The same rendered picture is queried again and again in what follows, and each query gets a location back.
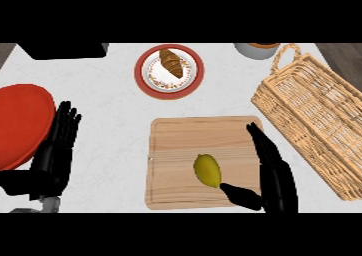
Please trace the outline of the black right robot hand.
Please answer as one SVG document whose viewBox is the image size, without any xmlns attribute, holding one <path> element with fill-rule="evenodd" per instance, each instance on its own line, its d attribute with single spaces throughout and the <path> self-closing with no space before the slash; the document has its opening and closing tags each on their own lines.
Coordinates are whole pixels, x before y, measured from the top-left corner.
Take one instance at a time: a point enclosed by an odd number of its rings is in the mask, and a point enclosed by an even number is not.
<svg viewBox="0 0 362 256">
<path fill-rule="evenodd" d="M 271 214 L 297 213 L 299 195 L 290 164 L 284 161 L 277 144 L 256 123 L 247 125 L 247 130 L 260 159 L 262 194 L 228 183 L 220 184 L 220 189 L 229 201 L 241 207 L 256 211 L 265 209 Z"/>
</svg>

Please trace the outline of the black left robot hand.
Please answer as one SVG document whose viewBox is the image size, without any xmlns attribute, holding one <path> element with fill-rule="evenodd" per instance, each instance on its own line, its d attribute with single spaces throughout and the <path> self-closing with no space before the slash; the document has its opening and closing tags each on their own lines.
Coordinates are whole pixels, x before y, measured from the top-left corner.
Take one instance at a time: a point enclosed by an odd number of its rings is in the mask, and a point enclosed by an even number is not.
<svg viewBox="0 0 362 256">
<path fill-rule="evenodd" d="M 31 168 L 0 171 L 0 187 L 9 196 L 30 195 L 31 200 L 59 197 L 68 186 L 73 148 L 82 115 L 71 102 L 59 105 L 48 139 L 40 143 Z"/>
</svg>

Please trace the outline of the yellow lemon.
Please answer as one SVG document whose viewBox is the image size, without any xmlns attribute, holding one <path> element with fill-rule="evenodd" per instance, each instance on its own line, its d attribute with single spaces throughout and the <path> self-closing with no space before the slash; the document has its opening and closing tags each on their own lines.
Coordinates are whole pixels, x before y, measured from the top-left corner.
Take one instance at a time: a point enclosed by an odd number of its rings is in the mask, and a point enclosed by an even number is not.
<svg viewBox="0 0 362 256">
<path fill-rule="evenodd" d="M 222 171 L 217 160 L 209 154 L 200 155 L 194 163 L 195 175 L 201 183 L 213 188 L 222 184 Z"/>
</svg>

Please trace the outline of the wicker basket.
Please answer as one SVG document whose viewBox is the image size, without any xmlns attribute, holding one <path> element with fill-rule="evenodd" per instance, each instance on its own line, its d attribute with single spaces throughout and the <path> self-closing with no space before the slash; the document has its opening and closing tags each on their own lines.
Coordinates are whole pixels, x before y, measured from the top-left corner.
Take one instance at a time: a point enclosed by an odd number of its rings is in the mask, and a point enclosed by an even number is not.
<svg viewBox="0 0 362 256">
<path fill-rule="evenodd" d="M 362 92 L 297 44 L 251 98 L 337 196 L 362 199 Z"/>
</svg>

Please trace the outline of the wooden cutting board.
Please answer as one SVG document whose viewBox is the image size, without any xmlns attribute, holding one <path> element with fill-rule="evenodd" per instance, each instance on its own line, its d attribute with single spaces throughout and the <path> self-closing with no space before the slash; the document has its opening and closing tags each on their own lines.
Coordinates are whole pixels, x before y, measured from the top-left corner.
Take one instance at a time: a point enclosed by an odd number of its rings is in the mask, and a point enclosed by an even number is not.
<svg viewBox="0 0 362 256">
<path fill-rule="evenodd" d="M 226 207 L 226 194 L 195 175 L 197 157 L 209 154 L 222 168 L 222 181 L 260 190 L 260 160 L 248 124 L 256 116 L 158 118 L 151 124 L 147 206 L 152 210 Z"/>
</svg>

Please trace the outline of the red oval plate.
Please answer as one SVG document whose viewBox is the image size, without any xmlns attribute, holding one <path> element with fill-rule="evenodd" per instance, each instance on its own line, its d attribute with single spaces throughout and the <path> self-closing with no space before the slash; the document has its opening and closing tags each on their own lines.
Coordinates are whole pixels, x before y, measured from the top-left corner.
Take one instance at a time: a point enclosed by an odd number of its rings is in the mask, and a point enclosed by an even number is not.
<svg viewBox="0 0 362 256">
<path fill-rule="evenodd" d="M 0 170 L 18 168 L 48 137 L 55 116 L 48 90 L 31 84 L 0 88 Z"/>
</svg>

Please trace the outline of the red round plate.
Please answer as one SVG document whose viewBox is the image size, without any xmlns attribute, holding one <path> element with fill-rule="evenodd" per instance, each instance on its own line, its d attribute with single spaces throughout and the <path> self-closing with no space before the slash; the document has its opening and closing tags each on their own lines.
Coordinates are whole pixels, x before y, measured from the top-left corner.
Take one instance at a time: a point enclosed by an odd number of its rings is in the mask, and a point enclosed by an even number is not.
<svg viewBox="0 0 362 256">
<path fill-rule="evenodd" d="M 186 97 L 204 79 L 204 62 L 198 53 L 181 44 L 161 44 L 139 57 L 135 79 L 141 90 L 161 100 Z"/>
</svg>

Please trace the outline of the black appliance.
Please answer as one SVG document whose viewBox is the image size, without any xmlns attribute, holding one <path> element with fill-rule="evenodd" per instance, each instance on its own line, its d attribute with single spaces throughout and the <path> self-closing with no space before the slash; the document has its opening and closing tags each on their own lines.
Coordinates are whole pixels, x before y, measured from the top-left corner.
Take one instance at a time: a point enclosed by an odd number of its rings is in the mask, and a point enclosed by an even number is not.
<svg viewBox="0 0 362 256">
<path fill-rule="evenodd" d="M 36 60 L 104 58 L 108 43 L 20 43 L 21 48 Z"/>
</svg>

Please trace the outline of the white patterned plate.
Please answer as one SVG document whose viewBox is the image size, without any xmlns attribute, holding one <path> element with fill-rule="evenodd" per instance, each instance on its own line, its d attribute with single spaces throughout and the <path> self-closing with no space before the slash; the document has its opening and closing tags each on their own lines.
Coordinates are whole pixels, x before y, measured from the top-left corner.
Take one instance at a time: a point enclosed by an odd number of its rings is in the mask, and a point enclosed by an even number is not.
<svg viewBox="0 0 362 256">
<path fill-rule="evenodd" d="M 184 90 L 195 80 L 197 62 L 194 57 L 181 49 L 170 48 L 181 57 L 184 77 L 178 78 L 163 67 L 160 52 L 154 52 L 144 62 L 142 76 L 148 86 L 160 92 L 173 93 Z"/>
</svg>

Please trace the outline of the grey cup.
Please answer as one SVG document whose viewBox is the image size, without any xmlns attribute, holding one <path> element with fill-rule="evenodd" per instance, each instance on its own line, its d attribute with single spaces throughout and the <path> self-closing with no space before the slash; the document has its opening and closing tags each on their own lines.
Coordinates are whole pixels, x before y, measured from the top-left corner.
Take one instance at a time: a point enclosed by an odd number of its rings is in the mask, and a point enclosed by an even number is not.
<svg viewBox="0 0 362 256">
<path fill-rule="evenodd" d="M 238 52 L 254 60 L 269 59 L 279 48 L 279 43 L 237 43 Z"/>
</svg>

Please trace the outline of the brown croissant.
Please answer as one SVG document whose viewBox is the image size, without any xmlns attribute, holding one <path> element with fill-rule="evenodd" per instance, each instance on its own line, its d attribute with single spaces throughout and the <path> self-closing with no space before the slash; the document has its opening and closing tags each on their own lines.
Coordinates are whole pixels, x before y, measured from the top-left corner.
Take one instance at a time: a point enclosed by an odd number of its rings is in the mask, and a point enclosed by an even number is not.
<svg viewBox="0 0 362 256">
<path fill-rule="evenodd" d="M 167 71 L 178 77 L 184 77 L 184 67 L 181 57 L 167 49 L 160 50 L 161 65 Z"/>
</svg>

